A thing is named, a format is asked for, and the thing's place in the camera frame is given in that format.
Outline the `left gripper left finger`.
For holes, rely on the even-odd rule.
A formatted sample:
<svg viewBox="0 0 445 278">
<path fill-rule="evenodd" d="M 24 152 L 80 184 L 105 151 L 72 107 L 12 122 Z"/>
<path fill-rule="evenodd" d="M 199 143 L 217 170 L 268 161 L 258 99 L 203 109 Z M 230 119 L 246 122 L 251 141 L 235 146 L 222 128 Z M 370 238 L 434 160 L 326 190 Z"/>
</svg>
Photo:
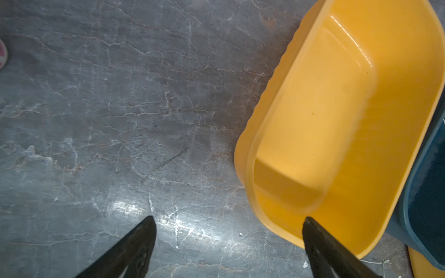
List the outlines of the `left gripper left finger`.
<svg viewBox="0 0 445 278">
<path fill-rule="evenodd" d="M 156 241 L 156 223 L 149 215 L 112 246 L 78 278 L 144 278 Z"/>
</svg>

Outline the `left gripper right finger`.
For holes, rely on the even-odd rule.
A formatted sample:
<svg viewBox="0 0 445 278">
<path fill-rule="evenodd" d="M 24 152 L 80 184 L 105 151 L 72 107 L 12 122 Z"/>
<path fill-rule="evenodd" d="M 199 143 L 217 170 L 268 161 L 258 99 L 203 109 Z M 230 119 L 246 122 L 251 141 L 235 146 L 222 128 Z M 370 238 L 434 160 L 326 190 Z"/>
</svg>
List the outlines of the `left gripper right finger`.
<svg viewBox="0 0 445 278">
<path fill-rule="evenodd" d="M 305 219 L 302 235 L 313 277 L 378 277 L 312 217 Z"/>
</svg>

